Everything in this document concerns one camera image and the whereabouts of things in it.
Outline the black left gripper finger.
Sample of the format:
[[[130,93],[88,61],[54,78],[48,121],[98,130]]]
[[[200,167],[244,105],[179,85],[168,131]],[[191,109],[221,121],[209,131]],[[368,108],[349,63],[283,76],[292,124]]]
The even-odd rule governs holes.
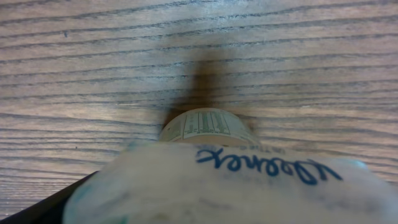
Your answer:
[[[29,208],[1,220],[1,224],[61,224],[63,210],[68,199],[74,191],[79,188],[79,186],[96,173],[97,171],[41,200]]]

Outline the teal Kleenex tissue pack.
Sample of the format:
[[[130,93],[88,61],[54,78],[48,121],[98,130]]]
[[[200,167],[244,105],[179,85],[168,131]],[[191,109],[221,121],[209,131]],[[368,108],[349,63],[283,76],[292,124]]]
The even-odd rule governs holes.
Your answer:
[[[358,161],[130,144],[81,185],[64,223],[396,223],[397,191]]]

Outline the green lid white jar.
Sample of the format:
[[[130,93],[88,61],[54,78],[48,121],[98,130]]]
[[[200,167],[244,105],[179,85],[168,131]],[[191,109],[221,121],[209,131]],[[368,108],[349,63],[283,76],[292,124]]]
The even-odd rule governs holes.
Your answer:
[[[164,127],[159,140],[230,147],[261,146],[239,117],[216,108],[199,108],[178,115]]]

